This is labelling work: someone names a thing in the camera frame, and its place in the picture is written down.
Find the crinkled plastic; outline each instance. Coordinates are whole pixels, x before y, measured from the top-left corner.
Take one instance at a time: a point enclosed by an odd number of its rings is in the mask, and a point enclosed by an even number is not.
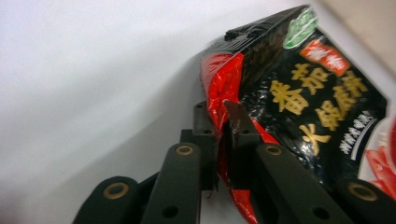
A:
[[[223,101],[243,104],[264,142],[279,143],[330,188],[356,177],[364,146],[385,117],[386,99],[318,28],[310,6],[291,8],[230,30],[204,54],[201,81],[221,133]],[[227,161],[219,153],[219,174]],[[256,223],[248,191],[232,190]]]

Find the white wall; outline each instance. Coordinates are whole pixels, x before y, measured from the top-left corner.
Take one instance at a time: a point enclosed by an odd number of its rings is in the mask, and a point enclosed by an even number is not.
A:
[[[2,1],[0,223],[70,223],[102,180],[157,172],[205,98],[202,50],[229,29],[305,2]],[[386,79],[313,4],[353,61]],[[241,222],[224,189],[204,201],[202,223]]]

